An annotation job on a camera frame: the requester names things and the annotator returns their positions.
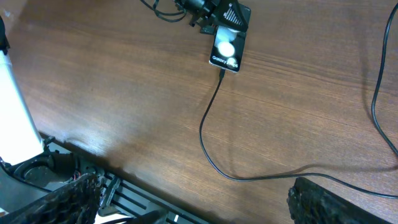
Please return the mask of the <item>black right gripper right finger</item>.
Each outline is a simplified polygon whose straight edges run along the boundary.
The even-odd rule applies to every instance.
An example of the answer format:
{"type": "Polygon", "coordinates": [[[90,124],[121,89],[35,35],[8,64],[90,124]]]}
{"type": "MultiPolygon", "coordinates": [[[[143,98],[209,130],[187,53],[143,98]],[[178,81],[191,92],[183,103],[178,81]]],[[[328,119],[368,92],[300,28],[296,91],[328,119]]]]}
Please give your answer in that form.
{"type": "Polygon", "coordinates": [[[289,189],[287,203],[295,224],[390,224],[303,177],[289,189]]]}

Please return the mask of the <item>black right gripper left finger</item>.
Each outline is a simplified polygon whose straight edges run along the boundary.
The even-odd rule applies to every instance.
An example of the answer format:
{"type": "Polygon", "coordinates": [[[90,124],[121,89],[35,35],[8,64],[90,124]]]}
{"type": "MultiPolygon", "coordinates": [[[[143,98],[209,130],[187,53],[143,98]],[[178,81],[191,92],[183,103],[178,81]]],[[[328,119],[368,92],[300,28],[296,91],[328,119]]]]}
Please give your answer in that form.
{"type": "Polygon", "coordinates": [[[1,217],[1,223],[94,223],[100,208],[103,178],[84,174],[46,196],[1,217]]]}

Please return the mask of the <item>black smartphone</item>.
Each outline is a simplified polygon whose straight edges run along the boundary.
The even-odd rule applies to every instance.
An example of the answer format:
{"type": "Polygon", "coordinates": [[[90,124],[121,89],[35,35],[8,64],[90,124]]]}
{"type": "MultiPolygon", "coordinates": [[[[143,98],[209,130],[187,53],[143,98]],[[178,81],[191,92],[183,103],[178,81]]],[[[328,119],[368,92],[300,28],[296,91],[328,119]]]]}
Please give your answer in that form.
{"type": "Polygon", "coordinates": [[[241,68],[246,33],[218,26],[209,63],[238,73],[241,68]]]}

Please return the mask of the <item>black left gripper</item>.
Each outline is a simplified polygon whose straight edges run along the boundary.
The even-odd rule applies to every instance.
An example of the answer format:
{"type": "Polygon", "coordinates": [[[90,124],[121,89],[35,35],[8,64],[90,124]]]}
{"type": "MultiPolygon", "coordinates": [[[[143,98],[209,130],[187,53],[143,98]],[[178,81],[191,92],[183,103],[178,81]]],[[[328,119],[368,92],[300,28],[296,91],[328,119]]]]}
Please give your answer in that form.
{"type": "Polygon", "coordinates": [[[219,26],[247,32],[251,9],[238,0],[174,0],[177,9],[192,15],[190,26],[201,34],[215,34],[219,26]]]}

